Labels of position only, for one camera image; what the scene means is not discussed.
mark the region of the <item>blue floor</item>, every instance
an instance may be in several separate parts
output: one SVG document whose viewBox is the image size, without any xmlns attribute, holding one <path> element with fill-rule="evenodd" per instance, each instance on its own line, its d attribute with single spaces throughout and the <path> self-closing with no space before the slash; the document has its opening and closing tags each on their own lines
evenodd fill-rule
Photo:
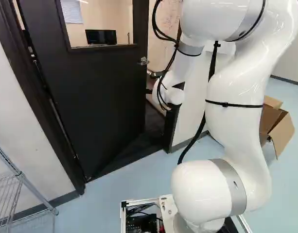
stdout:
<svg viewBox="0 0 298 233">
<path fill-rule="evenodd" d="M 254 233 L 298 232 L 298 86 L 271 79 L 267 95 L 284 101 L 296 133 L 278 162 L 271 165 L 273 196 L 262 209 L 245 214 Z M 170 194 L 170 178 L 181 151 L 156 152 L 87 185 L 85 194 L 58 207 L 57 233 L 119 233 L 120 202 Z M 210 137 L 198 141 L 186 161 L 222 157 Z"/>
</svg>

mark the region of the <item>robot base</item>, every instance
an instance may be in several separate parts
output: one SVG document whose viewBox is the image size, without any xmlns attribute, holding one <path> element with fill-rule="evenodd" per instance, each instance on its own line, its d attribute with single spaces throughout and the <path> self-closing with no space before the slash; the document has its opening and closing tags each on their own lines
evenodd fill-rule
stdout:
<svg viewBox="0 0 298 233">
<path fill-rule="evenodd" d="M 121 203 L 121 233 L 126 233 L 126 213 L 128 209 L 138 207 L 141 210 L 148 210 L 151 213 L 150 208 L 156 206 L 156 214 L 163 219 L 163 225 L 165 233 L 194 233 L 194 231 L 187 225 L 186 221 L 178 214 L 177 207 L 175 205 L 172 195 L 164 195 L 155 199 L 143 199 L 143 200 L 127 200 Z M 246 220 L 243 216 L 237 216 L 239 223 L 244 229 L 245 233 L 252 233 Z M 207 223 L 207 229 L 212 232 L 213 225 L 211 222 Z"/>
</svg>

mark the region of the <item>cardboard box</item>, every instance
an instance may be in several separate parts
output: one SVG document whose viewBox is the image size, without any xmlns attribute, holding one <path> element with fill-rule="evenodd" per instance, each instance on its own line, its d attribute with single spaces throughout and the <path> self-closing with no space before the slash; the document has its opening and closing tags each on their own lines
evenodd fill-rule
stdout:
<svg viewBox="0 0 298 233">
<path fill-rule="evenodd" d="M 264 146 L 272 141 L 277 159 L 295 133 L 290 114 L 281 109 L 282 104 L 282 101 L 265 96 L 260 121 L 260 143 Z"/>
</svg>

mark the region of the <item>whiteboard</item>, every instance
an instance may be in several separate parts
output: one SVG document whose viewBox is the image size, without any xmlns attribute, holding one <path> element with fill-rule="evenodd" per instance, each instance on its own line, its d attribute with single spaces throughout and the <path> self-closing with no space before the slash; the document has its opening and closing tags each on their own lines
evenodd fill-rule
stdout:
<svg viewBox="0 0 298 233">
<path fill-rule="evenodd" d="M 148 32 L 148 69 L 162 71 L 166 68 L 173 52 L 174 42 L 158 39 L 152 28 L 152 11 L 156 0 L 150 0 Z M 156 21 L 162 32 L 177 38 L 182 0 L 163 0 L 157 10 Z"/>
</svg>

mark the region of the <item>door window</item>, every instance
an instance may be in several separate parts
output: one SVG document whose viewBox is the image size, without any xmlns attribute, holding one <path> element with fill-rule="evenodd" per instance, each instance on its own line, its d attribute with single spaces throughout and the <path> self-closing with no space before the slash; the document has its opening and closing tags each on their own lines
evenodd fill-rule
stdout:
<svg viewBox="0 0 298 233">
<path fill-rule="evenodd" d="M 70 45 L 133 43 L 132 0 L 61 0 Z"/>
</svg>

